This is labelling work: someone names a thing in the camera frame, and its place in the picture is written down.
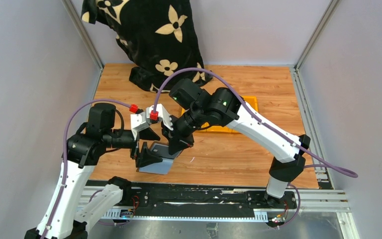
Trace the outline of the brown leather card holder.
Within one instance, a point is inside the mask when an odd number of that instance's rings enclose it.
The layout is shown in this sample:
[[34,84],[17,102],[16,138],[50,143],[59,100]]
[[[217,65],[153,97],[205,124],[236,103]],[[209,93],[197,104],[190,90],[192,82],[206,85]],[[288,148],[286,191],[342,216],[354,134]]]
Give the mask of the brown leather card holder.
[[170,171],[174,160],[182,153],[178,151],[169,154],[169,146],[165,143],[153,142],[150,146],[147,142],[142,144],[141,150],[135,160],[138,172],[166,175]]

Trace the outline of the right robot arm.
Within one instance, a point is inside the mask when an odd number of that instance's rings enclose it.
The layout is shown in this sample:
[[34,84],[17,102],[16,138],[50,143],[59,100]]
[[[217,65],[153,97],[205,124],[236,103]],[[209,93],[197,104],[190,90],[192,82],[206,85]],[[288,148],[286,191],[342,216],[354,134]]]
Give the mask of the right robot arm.
[[172,130],[163,129],[170,154],[193,146],[192,134],[205,123],[239,132],[274,156],[264,201],[271,208],[283,203],[288,184],[304,169],[303,154],[309,148],[309,136],[296,136],[282,130],[227,87],[210,94],[190,79],[182,79],[170,90],[169,96],[185,109],[178,119],[172,118]]

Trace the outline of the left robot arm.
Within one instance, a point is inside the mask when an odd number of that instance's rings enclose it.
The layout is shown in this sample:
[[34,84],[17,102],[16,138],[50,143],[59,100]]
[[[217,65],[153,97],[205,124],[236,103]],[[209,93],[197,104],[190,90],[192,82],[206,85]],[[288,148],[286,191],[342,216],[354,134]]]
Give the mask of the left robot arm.
[[123,126],[114,127],[115,118],[120,115],[117,104],[115,100],[89,102],[88,120],[72,136],[64,134],[57,186],[41,222],[26,232],[27,239],[85,239],[114,205],[128,206],[128,216],[135,213],[140,199],[131,182],[117,176],[94,193],[83,209],[77,209],[84,187],[104,154],[129,149],[133,159],[141,159],[146,146],[139,144],[140,133],[144,133],[145,139],[159,138],[150,126],[165,120],[161,105],[146,110],[129,105],[132,128],[126,130]]

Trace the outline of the dark grey card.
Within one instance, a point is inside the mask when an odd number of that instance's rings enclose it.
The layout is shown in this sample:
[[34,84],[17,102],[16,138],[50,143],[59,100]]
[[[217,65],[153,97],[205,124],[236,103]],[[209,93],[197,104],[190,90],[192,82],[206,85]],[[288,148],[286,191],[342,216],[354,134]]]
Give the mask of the dark grey card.
[[164,143],[154,142],[150,146],[150,151],[161,158],[174,159],[174,155],[169,154],[169,146]]

